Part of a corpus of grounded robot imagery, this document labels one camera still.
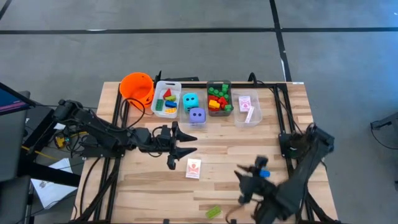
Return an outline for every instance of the monitor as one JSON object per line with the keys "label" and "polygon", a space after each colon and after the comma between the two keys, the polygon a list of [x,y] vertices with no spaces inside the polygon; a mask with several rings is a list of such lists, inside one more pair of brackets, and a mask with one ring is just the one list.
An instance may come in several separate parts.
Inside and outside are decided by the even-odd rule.
{"label": "monitor", "polygon": [[0,115],[27,110],[35,106],[32,100],[0,83]]}

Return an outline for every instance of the green block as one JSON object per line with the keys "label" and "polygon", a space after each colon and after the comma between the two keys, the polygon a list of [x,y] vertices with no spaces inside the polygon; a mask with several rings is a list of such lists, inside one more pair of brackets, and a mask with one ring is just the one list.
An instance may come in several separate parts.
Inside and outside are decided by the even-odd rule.
{"label": "green block", "polygon": [[219,206],[215,206],[214,208],[212,208],[206,212],[206,217],[208,219],[213,219],[214,217],[218,216],[219,214],[221,214],[221,209]]}
{"label": "green block", "polygon": [[210,87],[210,88],[207,90],[207,92],[208,92],[209,94],[214,95],[214,88],[213,88],[213,87]]}
{"label": "green block", "polygon": [[156,108],[155,108],[155,110],[156,110],[156,111],[162,111],[162,109],[163,109],[163,100],[157,100],[157,101],[156,101]]}
{"label": "green block", "polygon": [[175,97],[175,95],[171,95],[171,96],[168,96],[168,97],[166,97],[164,99],[167,100],[167,101],[175,101],[177,99],[177,97]]}
{"label": "green block", "polygon": [[225,105],[224,109],[226,111],[231,111],[232,110],[232,106],[231,105]]}

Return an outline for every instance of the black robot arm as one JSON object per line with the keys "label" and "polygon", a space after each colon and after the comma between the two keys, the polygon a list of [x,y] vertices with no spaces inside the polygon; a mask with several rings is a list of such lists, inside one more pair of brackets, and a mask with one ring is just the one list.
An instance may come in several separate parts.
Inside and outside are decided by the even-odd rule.
{"label": "black robot arm", "polygon": [[263,197],[252,216],[257,224],[271,224],[276,218],[286,220],[300,210],[305,186],[322,158],[333,151],[334,137],[311,125],[305,134],[293,134],[285,143],[290,150],[305,153],[289,180],[276,186],[261,177],[261,169],[268,161],[265,157],[257,157],[255,166],[238,166],[252,175],[235,172],[242,192],[240,204],[249,203],[253,194]]}
{"label": "black robot arm", "polygon": [[169,152],[167,165],[169,169],[175,169],[175,160],[196,151],[196,148],[179,148],[177,141],[195,141],[196,137],[181,132],[178,123],[174,121],[172,127],[161,127],[157,136],[152,136],[147,128],[119,128],[99,117],[91,110],[85,110],[77,101],[60,100],[54,112],[56,122],[76,126],[86,131],[95,138],[96,144],[83,143],[88,155],[104,155],[105,152],[113,157],[119,157],[125,150],[133,150],[136,147],[141,152]]}

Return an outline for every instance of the wooden table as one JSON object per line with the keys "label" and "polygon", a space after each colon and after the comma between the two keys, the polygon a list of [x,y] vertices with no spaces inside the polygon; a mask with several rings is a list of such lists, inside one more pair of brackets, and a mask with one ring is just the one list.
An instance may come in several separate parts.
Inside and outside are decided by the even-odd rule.
{"label": "wooden table", "polygon": [[[109,122],[113,117],[118,85],[118,82],[104,83],[99,100],[97,114]],[[287,86],[294,119],[301,129],[305,129],[313,121],[305,86],[293,83],[288,83]],[[137,149],[128,151],[121,161],[112,222],[162,223],[163,219],[168,218],[171,223],[225,223],[225,214],[238,204],[240,195],[239,182],[233,172],[237,170],[236,164],[253,164],[257,155],[269,158],[268,169],[271,172],[269,180],[275,183],[286,180],[287,168],[277,140],[280,129],[274,95],[266,88],[258,88],[257,92],[263,119],[253,128],[236,128],[233,114],[228,117],[208,117],[205,129],[192,130],[182,127],[182,131],[196,136],[198,140],[179,143],[179,146],[197,147],[198,150],[177,162],[176,170],[167,168],[166,154],[153,158]],[[286,111],[283,113],[285,126],[289,127],[287,113]],[[127,124],[134,122],[140,115],[138,110],[132,108]],[[162,124],[171,125],[171,122],[171,119],[145,115],[136,126],[152,130]],[[185,178],[188,158],[201,159],[200,180]],[[92,158],[85,162],[76,197],[77,207],[80,204],[83,180],[94,160]],[[97,194],[103,161],[104,159],[101,159],[97,163],[89,176],[83,209]],[[318,166],[313,173],[308,188],[326,214],[337,219],[328,177],[323,166]],[[107,202],[108,194],[104,197],[102,218],[105,216]],[[219,205],[223,213],[208,220],[205,213],[215,205]],[[236,218],[238,223],[252,223],[250,214],[254,206],[254,202],[246,205],[230,218]],[[294,223],[294,216],[286,223]]]}

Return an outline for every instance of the foam dice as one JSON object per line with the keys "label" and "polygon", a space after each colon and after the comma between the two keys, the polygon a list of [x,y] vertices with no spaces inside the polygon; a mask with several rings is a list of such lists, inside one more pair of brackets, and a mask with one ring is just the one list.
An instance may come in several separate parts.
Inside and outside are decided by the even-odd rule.
{"label": "foam dice", "polygon": [[199,99],[196,93],[187,93],[182,97],[182,104],[185,112],[189,112],[192,108],[199,107]]}
{"label": "foam dice", "polygon": [[206,121],[206,111],[203,108],[192,108],[189,111],[190,123],[204,123]]}

